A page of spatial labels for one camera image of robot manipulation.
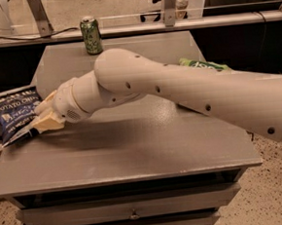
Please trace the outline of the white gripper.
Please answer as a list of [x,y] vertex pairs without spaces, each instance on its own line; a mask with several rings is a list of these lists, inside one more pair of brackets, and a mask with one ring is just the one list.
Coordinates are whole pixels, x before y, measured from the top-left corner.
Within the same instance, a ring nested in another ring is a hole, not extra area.
[[[77,79],[73,78],[61,84],[56,91],[46,96],[34,108],[35,114],[42,116],[37,116],[32,120],[28,125],[29,131],[41,134],[44,131],[60,130],[65,126],[65,122],[62,119],[65,119],[69,123],[79,123],[90,117],[90,114],[77,104],[75,96],[73,96],[73,87],[76,81]],[[44,113],[52,109],[54,113]]]

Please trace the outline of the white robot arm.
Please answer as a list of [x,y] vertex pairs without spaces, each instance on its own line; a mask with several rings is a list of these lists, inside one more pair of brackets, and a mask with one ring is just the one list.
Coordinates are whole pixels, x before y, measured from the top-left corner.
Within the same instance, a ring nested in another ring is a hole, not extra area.
[[90,73],[49,94],[34,109],[30,127],[62,129],[143,94],[282,141],[282,75],[162,64],[117,48],[102,52]]

